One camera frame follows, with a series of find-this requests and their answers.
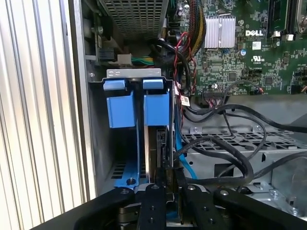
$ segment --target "capacitor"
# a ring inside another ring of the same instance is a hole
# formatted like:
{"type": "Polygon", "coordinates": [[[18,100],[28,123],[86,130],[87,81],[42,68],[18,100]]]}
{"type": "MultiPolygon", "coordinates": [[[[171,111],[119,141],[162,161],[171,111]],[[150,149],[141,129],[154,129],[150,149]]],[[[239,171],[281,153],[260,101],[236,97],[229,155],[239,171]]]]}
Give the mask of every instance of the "capacitor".
{"type": "Polygon", "coordinates": [[[246,50],[245,49],[241,49],[240,51],[239,51],[239,55],[241,56],[241,57],[244,57],[245,55],[246,55],[246,50]]]}
{"type": "Polygon", "coordinates": [[[240,26],[243,26],[244,25],[244,20],[242,19],[238,23],[239,23],[240,26]]]}
{"type": "Polygon", "coordinates": [[[209,88],[209,89],[212,89],[212,90],[217,89],[217,84],[214,83],[214,84],[212,84],[212,85],[208,85],[208,88],[209,88]]]}
{"type": "Polygon", "coordinates": [[[280,40],[279,40],[279,39],[274,40],[274,41],[273,41],[273,47],[274,47],[274,48],[277,48],[277,47],[279,47],[279,46],[280,46],[280,40]]]}

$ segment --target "black metal arm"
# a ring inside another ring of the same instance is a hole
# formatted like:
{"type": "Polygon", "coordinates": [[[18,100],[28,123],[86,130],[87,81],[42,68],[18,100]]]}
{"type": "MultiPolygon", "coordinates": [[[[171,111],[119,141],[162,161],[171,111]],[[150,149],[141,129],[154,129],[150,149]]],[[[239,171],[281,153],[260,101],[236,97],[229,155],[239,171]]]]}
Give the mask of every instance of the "black metal arm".
{"type": "Polygon", "coordinates": [[[32,230],[100,230],[117,216],[118,209],[133,202],[135,193],[115,188],[83,205],[59,215],[32,230]]]}
{"type": "MultiPolygon", "coordinates": [[[[213,194],[196,184],[177,179],[181,223],[193,223],[199,230],[307,230],[307,222],[233,190],[220,188],[213,194]],[[227,210],[232,224],[220,211],[227,210]]],[[[145,191],[116,188],[76,207],[33,230],[175,230],[166,226],[166,193],[163,183],[149,184],[145,191]]]]}

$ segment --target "green wire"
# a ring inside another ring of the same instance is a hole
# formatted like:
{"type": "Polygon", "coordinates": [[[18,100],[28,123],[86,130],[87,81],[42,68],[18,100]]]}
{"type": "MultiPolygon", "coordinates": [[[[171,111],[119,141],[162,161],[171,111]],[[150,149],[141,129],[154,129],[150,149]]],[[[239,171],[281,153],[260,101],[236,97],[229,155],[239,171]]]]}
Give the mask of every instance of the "green wire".
{"type": "Polygon", "coordinates": [[[154,62],[152,62],[152,61],[144,61],[144,60],[139,59],[139,58],[133,59],[132,62],[140,62],[140,63],[143,63],[143,64],[148,65],[148,66],[151,66],[151,65],[154,64],[154,62]]]}

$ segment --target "bolt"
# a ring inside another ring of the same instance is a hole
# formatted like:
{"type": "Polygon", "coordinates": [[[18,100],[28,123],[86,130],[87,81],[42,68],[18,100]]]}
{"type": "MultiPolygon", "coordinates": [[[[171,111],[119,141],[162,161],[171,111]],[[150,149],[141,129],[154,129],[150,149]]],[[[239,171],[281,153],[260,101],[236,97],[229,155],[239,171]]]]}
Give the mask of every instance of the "bolt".
{"type": "Polygon", "coordinates": [[[152,186],[152,189],[159,189],[160,187],[157,186],[156,184],[152,186]]]}
{"type": "Polygon", "coordinates": [[[291,215],[295,216],[295,217],[299,217],[299,216],[300,216],[300,213],[299,213],[298,208],[295,208],[295,207],[291,208],[291,209],[289,210],[289,213],[290,213],[291,215]]]}
{"type": "Polygon", "coordinates": [[[127,189],[123,189],[123,191],[120,192],[120,194],[123,194],[123,195],[128,194],[128,193],[129,193],[129,191],[127,189]]]}
{"type": "Polygon", "coordinates": [[[193,185],[189,185],[188,186],[188,190],[195,190],[196,188],[195,188],[195,186],[193,186],[193,185]]]}
{"type": "Polygon", "coordinates": [[[225,190],[220,191],[220,194],[222,194],[223,196],[229,195],[229,193],[225,190]]]}
{"type": "Polygon", "coordinates": [[[273,198],[278,198],[279,197],[279,193],[277,190],[270,190],[270,195],[273,197],[273,198]]]}
{"type": "Polygon", "coordinates": [[[99,27],[97,28],[97,31],[98,31],[98,33],[99,33],[100,35],[102,35],[102,34],[104,33],[104,29],[103,29],[102,26],[99,26],[99,27]]]}

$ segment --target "motherboard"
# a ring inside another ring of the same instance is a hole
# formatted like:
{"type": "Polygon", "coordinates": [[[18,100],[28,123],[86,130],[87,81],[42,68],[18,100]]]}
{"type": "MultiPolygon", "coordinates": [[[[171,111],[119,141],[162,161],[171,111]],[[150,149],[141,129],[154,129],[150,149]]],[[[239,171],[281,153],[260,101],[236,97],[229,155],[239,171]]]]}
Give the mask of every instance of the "motherboard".
{"type": "MultiPolygon", "coordinates": [[[[262,87],[264,94],[305,93],[305,0],[204,0],[203,6],[207,34],[195,56],[196,96],[222,93],[242,79],[262,87]]],[[[187,31],[186,1],[178,3],[177,15],[181,31],[187,31]]],[[[244,84],[230,91],[230,95],[255,93],[244,84]]]]}

